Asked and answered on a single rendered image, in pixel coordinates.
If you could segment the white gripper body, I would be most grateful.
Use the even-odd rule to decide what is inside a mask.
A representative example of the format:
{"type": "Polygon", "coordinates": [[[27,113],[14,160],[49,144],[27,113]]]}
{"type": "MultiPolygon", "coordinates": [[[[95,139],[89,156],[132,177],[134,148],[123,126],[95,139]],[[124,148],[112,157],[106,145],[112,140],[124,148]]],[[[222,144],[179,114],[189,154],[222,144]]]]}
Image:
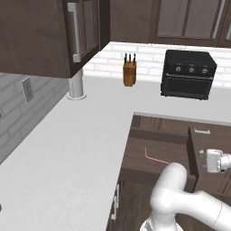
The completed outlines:
{"type": "Polygon", "coordinates": [[[223,155],[221,150],[207,149],[207,170],[210,173],[221,172],[220,159],[223,155]]]}

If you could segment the brown drawer front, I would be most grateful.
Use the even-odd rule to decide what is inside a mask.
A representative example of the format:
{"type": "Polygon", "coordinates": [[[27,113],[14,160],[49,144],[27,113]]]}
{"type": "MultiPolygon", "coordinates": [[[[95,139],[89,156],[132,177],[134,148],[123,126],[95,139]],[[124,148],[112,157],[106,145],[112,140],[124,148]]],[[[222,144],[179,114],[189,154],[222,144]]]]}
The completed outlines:
{"type": "Polygon", "coordinates": [[[220,173],[207,172],[207,169],[202,168],[202,164],[207,164],[206,154],[199,153],[199,150],[217,149],[231,154],[231,138],[225,134],[196,134],[193,128],[190,129],[189,136],[192,140],[199,176],[195,191],[204,190],[231,206],[231,170],[220,173]]]}

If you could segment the open brown wooden drawer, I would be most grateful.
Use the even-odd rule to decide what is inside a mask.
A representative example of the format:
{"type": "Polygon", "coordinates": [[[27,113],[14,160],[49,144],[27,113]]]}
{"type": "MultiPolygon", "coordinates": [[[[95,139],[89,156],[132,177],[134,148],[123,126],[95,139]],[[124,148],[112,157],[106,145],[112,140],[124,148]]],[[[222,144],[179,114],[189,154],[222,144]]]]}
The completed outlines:
{"type": "Polygon", "coordinates": [[[130,126],[120,178],[155,184],[168,165],[148,160],[150,157],[168,163],[177,162],[187,170],[185,191],[195,189],[198,173],[189,137],[189,122],[159,117],[134,115],[130,126]]]}

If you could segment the pink straw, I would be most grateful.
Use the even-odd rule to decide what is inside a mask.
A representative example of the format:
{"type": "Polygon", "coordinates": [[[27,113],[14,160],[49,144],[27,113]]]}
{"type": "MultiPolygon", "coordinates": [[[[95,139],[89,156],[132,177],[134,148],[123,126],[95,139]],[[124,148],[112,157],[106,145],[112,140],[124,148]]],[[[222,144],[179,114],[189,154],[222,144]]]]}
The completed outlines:
{"type": "Polygon", "coordinates": [[[147,148],[144,148],[144,156],[145,156],[148,160],[151,160],[151,161],[169,164],[168,162],[166,162],[166,161],[164,161],[164,160],[160,160],[160,159],[156,159],[156,158],[150,157],[150,156],[147,154],[147,148]]]}

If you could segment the black toaster oven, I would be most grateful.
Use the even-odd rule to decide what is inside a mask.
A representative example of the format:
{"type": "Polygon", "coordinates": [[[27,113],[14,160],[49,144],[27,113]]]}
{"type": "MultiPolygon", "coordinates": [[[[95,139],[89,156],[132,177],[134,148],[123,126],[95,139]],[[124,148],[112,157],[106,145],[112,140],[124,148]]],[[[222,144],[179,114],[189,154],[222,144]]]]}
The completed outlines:
{"type": "Polygon", "coordinates": [[[217,64],[207,51],[167,50],[161,95],[208,100],[217,64]]]}

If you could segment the brown base cupboard door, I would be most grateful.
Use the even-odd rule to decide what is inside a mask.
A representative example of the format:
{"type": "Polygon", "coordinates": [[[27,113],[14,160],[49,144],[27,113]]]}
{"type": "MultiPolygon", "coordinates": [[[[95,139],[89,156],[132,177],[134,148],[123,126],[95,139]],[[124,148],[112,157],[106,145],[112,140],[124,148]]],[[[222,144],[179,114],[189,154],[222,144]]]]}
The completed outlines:
{"type": "Polygon", "coordinates": [[[142,223],[151,213],[150,196],[154,184],[119,178],[119,207],[116,220],[111,220],[112,205],[106,231],[140,231],[142,223]]]}

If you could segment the wooden knife block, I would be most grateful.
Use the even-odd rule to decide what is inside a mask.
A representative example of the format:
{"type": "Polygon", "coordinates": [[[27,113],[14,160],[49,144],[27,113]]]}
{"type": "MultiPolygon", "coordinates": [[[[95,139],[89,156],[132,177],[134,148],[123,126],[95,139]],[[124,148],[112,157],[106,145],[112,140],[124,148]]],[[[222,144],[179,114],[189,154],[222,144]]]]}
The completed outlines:
{"type": "Polygon", "coordinates": [[[126,87],[132,87],[136,82],[135,55],[125,54],[123,65],[123,80],[126,87]]]}

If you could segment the dark brown cupboard door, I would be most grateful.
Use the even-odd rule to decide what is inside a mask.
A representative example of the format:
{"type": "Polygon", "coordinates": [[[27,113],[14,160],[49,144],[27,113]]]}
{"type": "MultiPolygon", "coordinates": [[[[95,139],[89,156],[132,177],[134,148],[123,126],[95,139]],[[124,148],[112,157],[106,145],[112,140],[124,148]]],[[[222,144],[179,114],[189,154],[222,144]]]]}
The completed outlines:
{"type": "Polygon", "coordinates": [[[90,61],[99,50],[97,0],[79,0],[79,43],[81,62],[72,59],[72,42],[69,32],[68,3],[75,0],[62,0],[63,49],[70,72],[77,72],[90,61]]]}

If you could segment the dark brown wall cupboard run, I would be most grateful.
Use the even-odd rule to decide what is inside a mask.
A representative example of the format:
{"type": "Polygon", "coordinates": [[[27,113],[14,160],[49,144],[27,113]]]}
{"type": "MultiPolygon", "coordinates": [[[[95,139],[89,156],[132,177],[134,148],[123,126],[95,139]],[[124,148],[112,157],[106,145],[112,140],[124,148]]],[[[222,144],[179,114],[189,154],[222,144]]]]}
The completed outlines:
{"type": "Polygon", "coordinates": [[[231,49],[231,0],[111,0],[110,39],[231,49]]]}

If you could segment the grey wall socket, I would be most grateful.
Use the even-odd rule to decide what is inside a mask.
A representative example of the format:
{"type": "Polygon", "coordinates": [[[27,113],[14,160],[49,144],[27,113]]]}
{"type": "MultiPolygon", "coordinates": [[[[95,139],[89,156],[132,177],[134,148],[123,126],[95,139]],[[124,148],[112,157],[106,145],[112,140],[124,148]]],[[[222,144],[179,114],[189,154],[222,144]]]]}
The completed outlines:
{"type": "Polygon", "coordinates": [[[24,79],[22,81],[22,88],[25,101],[29,103],[33,99],[32,83],[30,78],[24,79]]]}

